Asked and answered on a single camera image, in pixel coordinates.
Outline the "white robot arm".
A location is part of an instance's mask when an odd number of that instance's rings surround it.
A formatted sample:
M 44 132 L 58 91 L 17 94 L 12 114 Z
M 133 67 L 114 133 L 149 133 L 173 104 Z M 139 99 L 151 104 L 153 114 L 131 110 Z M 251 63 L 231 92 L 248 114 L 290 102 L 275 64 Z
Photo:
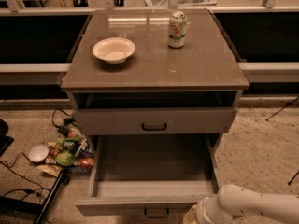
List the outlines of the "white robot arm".
M 198 200 L 184 215 L 183 224 L 233 224 L 251 216 L 266 217 L 281 224 L 299 224 L 299 196 L 225 185 L 217 194 Z

